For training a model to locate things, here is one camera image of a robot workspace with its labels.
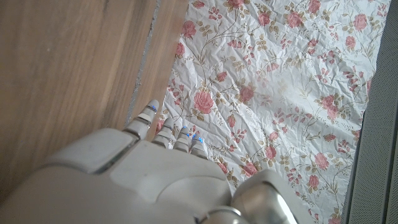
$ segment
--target floral bedsheet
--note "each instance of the floral bedsheet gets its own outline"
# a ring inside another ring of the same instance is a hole
[[[389,0],[196,0],[158,125],[200,133],[231,190],[280,174],[340,223]]]

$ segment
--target white robotic hand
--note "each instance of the white robotic hand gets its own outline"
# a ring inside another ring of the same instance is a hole
[[[264,170],[234,197],[203,139],[182,128],[166,150],[167,119],[145,141],[159,103],[123,131],[100,129],[51,156],[0,207],[1,223],[310,223],[293,190]]]

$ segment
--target wood grain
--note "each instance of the wood grain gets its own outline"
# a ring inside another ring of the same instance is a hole
[[[175,60],[175,50],[180,38],[179,35],[175,34],[181,33],[187,7],[188,1],[186,0],[168,0],[167,3],[162,2],[160,5],[154,35],[142,73],[142,85],[139,87],[139,96],[135,105],[146,105],[151,99],[156,99],[162,107]],[[135,106],[132,117],[137,116],[140,112],[141,108]],[[154,123],[157,123],[159,115],[160,113],[157,113]],[[152,139],[155,131],[156,125],[152,125],[147,134],[147,139]]]
[[[137,109],[163,100],[187,10],[162,1]],[[0,1],[0,201],[49,154],[121,129],[156,0]]]

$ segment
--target rose pattern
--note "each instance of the rose pattern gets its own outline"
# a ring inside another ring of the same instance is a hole
[[[200,9],[201,7],[205,6],[205,3],[196,0],[192,3],[192,5],[193,5],[193,7]]]
[[[310,186],[312,187],[312,188],[315,188],[315,187],[318,187],[318,184],[319,184],[319,180],[318,180],[318,177],[317,176],[315,176],[315,175],[311,175],[310,176]]]
[[[310,0],[308,5],[308,10],[312,13],[317,13],[319,8],[321,8],[321,3],[318,0]]]
[[[239,6],[243,5],[244,0],[228,0],[228,3],[237,9]]]
[[[358,14],[355,16],[355,20],[354,20],[354,26],[355,29],[358,31],[361,31],[363,29],[365,29],[367,20],[366,20],[366,16],[364,14]]]
[[[355,48],[355,38],[353,36],[347,36],[346,38],[346,46],[349,47],[351,50]]]
[[[226,166],[222,163],[219,163],[218,166],[221,168],[221,170],[224,172],[224,174],[226,174],[228,172],[228,169],[226,168]]]
[[[268,146],[266,150],[266,155],[268,159],[273,159],[276,156],[276,150],[273,146]]]
[[[291,12],[287,16],[287,23],[289,24],[290,28],[294,28],[301,26],[303,24],[303,19],[298,12]]]
[[[196,33],[197,30],[195,29],[195,25],[192,21],[184,22],[184,25],[182,26],[182,34],[184,37],[192,38],[192,36]]]
[[[178,43],[177,45],[177,50],[175,51],[175,54],[177,55],[178,58],[182,58],[182,55],[185,53],[185,47],[181,43]]]
[[[273,133],[271,133],[269,135],[269,140],[273,141],[273,140],[277,139],[278,137],[279,137],[278,132],[274,131]]]
[[[240,91],[243,102],[249,101],[254,96],[254,91],[251,86],[245,86]]]
[[[233,114],[228,117],[227,122],[231,128],[235,126],[236,119]]]
[[[210,93],[201,91],[195,94],[194,97],[195,108],[200,110],[203,114],[211,112],[213,106],[213,99],[211,99]]]
[[[217,74],[216,79],[219,82],[223,82],[225,80],[225,77],[226,77],[226,72],[220,72],[219,74]]]
[[[326,169],[329,166],[328,159],[320,152],[315,156],[315,163],[321,169]]]
[[[329,219],[328,224],[340,224],[340,219],[339,218],[331,218]]]
[[[231,186],[276,170],[315,222],[338,223],[388,9],[388,0],[191,0],[160,120],[174,119],[174,135],[182,126],[206,135]]]
[[[260,23],[261,26],[268,25],[269,22],[270,22],[270,20],[269,20],[268,14],[266,14],[265,12],[263,12],[263,13],[261,13],[261,14],[259,15],[259,23]]]
[[[160,129],[162,129],[162,126],[164,124],[164,120],[158,120],[157,124],[156,124],[156,132],[155,134],[159,133]]]

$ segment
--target gray panel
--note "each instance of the gray panel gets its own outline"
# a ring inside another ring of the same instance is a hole
[[[397,3],[395,0],[391,3],[377,57],[377,71],[372,80],[369,104],[364,117],[351,206],[345,213],[349,215],[349,223],[383,223],[386,218],[392,158],[396,145]]]
[[[386,223],[398,223],[398,153],[395,153]]]

